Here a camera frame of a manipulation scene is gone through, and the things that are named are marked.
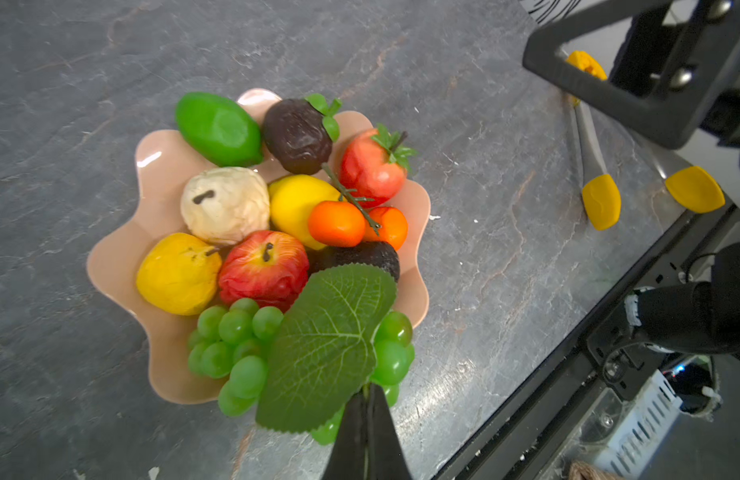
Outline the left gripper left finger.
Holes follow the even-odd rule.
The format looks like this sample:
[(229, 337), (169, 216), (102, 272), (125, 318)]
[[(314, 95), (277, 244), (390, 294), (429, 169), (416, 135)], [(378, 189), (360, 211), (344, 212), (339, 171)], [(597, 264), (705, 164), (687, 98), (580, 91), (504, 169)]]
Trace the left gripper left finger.
[(367, 404), (363, 392), (347, 403), (324, 480), (358, 480), (367, 474)]

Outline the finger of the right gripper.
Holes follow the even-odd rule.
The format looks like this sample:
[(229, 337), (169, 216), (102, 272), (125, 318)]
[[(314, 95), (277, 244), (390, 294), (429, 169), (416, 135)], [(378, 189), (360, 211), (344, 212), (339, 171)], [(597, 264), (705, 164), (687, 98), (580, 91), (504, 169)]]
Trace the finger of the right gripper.
[[(702, 129), (740, 148), (740, 1), (699, 1), (665, 23), (668, 1), (604, 1), (532, 33), (524, 67), (653, 142), (678, 149)], [(567, 42), (631, 23), (602, 81), (559, 56)]]

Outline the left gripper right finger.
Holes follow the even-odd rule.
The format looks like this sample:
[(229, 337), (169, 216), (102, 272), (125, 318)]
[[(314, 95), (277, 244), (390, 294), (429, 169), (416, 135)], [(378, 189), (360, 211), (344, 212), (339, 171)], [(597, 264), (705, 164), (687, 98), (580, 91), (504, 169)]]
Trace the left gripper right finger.
[(386, 395), (371, 384), (367, 394), (367, 478), (411, 480)]

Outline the green fake grapes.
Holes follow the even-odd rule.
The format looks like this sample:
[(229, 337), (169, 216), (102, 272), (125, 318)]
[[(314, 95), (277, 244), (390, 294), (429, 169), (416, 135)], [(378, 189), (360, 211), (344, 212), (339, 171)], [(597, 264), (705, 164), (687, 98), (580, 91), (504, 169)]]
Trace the green fake grapes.
[(378, 386), (398, 401), (415, 348), (397, 296), (394, 274), (351, 262), (311, 275), (287, 311), (247, 298), (214, 305), (188, 337), (188, 368), (220, 381), (225, 416), (254, 411), (264, 429), (329, 445), (353, 394)]

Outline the red fake apple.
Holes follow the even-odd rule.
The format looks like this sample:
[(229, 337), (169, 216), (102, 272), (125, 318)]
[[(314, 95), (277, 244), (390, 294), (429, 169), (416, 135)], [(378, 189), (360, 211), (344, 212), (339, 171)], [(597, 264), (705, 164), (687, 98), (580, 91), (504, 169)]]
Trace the red fake apple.
[(308, 282), (309, 267), (306, 249), (295, 237), (254, 232), (225, 259), (218, 276), (220, 299), (229, 306), (252, 299), (260, 307), (286, 312)]

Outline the pink wavy fruit bowl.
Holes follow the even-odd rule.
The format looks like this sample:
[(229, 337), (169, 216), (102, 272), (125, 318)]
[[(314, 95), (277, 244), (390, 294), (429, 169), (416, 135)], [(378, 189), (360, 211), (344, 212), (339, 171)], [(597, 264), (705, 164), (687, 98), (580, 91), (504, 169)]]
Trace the pink wavy fruit bowl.
[[(339, 173), (343, 153), (373, 124), (357, 111), (334, 115), (340, 129), (329, 160)], [(216, 165), (196, 151), (178, 130), (145, 136), (135, 152), (140, 191), (135, 215), (101, 240), (90, 253), (87, 270), (95, 287), (132, 315), (150, 345), (149, 379), (163, 399), (177, 404), (216, 400), (228, 377), (213, 378), (190, 368), (190, 343), (199, 340), (198, 316), (217, 304), (218, 275), (230, 247), (191, 234), (181, 212), (186, 185)], [(429, 292), (418, 252), (431, 213), (428, 192), (406, 180), (383, 205), (406, 218), (408, 234), (398, 251), (401, 267), (393, 310), (416, 328), (429, 310)]]

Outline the small orange fake tangerine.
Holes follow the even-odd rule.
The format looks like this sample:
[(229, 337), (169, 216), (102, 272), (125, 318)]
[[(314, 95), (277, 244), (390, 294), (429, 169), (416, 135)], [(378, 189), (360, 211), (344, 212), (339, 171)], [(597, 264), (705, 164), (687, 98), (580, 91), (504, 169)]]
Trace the small orange fake tangerine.
[(366, 220), (350, 202), (323, 201), (312, 209), (308, 229), (316, 241), (325, 245), (355, 247), (364, 238)]

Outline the yellow fake pear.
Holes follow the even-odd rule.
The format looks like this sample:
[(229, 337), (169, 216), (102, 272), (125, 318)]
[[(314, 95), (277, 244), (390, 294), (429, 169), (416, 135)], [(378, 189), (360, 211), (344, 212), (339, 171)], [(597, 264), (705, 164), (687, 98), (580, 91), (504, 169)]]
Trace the yellow fake pear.
[(180, 316), (198, 315), (218, 290), (220, 249), (187, 233), (163, 238), (145, 257), (136, 276), (141, 296)]

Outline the yellow fake lemon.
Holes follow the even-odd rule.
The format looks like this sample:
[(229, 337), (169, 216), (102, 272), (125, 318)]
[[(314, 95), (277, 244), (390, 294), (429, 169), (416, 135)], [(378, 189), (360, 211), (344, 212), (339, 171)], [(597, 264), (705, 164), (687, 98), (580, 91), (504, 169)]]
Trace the yellow fake lemon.
[(291, 175), (271, 183), (269, 196), (271, 223), (276, 230), (295, 237), (312, 250), (326, 247), (312, 237), (308, 220), (316, 205), (339, 199), (335, 187), (313, 176)]

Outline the red fake strawberry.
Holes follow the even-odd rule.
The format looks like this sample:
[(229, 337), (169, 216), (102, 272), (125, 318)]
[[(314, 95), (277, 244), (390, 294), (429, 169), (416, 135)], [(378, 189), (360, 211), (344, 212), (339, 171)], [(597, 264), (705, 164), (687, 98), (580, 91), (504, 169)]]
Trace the red fake strawberry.
[(353, 189), (354, 198), (364, 208), (380, 206), (404, 186), (410, 172), (410, 159), (418, 152), (405, 146), (406, 131), (391, 132), (385, 125), (357, 136), (346, 148), (339, 180)]

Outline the dark fake avocado half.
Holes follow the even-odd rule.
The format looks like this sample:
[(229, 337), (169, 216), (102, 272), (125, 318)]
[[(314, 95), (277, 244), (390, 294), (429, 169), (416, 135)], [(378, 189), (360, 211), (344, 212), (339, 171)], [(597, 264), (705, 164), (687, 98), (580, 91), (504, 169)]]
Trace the dark fake avocado half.
[(322, 94), (284, 99), (267, 111), (262, 127), (269, 152), (292, 174), (313, 175), (329, 161), (341, 130), (335, 115), (343, 102)]

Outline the green fake lime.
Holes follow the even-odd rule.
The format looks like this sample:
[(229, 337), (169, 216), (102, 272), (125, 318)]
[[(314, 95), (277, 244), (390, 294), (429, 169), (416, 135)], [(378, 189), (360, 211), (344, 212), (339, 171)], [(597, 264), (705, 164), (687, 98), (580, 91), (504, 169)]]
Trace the green fake lime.
[(206, 92), (190, 92), (176, 105), (184, 140), (218, 167), (252, 167), (264, 161), (261, 129), (239, 104)]

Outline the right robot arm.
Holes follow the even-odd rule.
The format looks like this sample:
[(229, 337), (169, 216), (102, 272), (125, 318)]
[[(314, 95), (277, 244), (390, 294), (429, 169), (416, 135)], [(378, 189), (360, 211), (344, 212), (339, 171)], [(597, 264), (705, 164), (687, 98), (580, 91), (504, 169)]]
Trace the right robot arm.
[[(524, 67), (611, 117), (660, 153), (703, 130), (740, 152), (740, 1), (699, 1), (669, 24), (667, 1), (602, 1), (528, 39)], [(599, 80), (559, 55), (567, 42), (630, 26), (610, 76)], [(740, 243), (713, 257), (707, 281), (630, 295), (632, 342), (688, 354), (740, 356)]]

